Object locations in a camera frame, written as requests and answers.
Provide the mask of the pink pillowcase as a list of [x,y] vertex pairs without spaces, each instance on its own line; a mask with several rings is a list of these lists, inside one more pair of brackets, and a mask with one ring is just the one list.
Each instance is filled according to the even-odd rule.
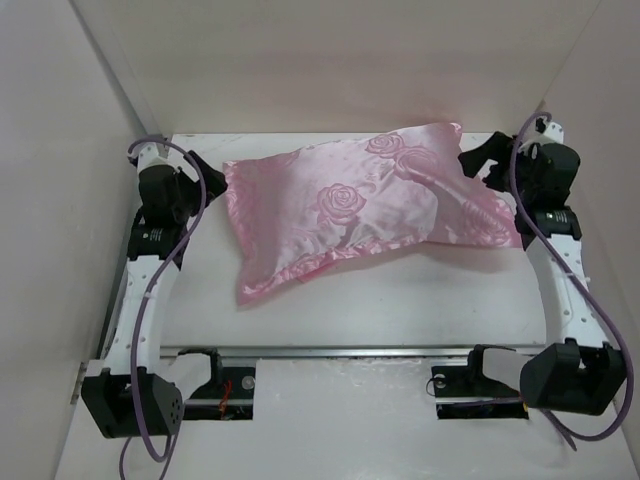
[[509,204],[463,173],[461,138],[460,125],[431,123],[226,162],[237,303],[423,242],[519,247]]

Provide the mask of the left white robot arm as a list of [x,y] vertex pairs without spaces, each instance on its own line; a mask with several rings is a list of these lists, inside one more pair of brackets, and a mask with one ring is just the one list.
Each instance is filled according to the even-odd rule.
[[226,192],[227,183],[196,152],[186,151],[183,158],[195,179],[151,144],[134,161],[141,205],[127,245],[124,299],[103,366],[87,374],[81,387],[81,398],[107,439],[173,436],[184,411],[183,389],[160,370],[161,333],[189,230]]

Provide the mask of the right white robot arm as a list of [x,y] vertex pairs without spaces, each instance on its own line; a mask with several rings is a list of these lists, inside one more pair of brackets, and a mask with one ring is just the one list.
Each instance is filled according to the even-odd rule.
[[484,394],[498,382],[532,408],[599,416],[627,377],[622,352],[612,346],[581,291],[582,230],[568,205],[579,155],[563,136],[540,134],[516,146],[493,133],[458,159],[468,177],[487,162],[485,185],[521,200],[515,226],[534,268],[546,321],[547,345],[527,357],[506,347],[476,346],[463,370],[466,387]]

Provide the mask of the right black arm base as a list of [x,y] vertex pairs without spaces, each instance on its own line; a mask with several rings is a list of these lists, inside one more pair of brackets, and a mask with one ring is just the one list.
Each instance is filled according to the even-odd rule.
[[528,420],[519,393],[483,373],[483,354],[488,349],[513,352],[497,345],[479,344],[467,355],[465,365],[435,365],[426,393],[436,399],[438,420]]

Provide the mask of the front aluminium rail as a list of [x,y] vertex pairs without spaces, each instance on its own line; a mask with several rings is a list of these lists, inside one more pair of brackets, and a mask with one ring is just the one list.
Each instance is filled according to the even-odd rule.
[[216,347],[227,359],[391,359],[466,358],[472,346],[462,347],[320,347],[320,346],[228,346]]

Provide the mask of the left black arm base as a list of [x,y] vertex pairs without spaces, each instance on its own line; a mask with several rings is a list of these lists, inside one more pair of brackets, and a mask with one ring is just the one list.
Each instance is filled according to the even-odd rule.
[[231,365],[216,348],[183,349],[178,356],[195,354],[208,359],[206,382],[186,400],[186,421],[250,421],[253,419],[256,368]]

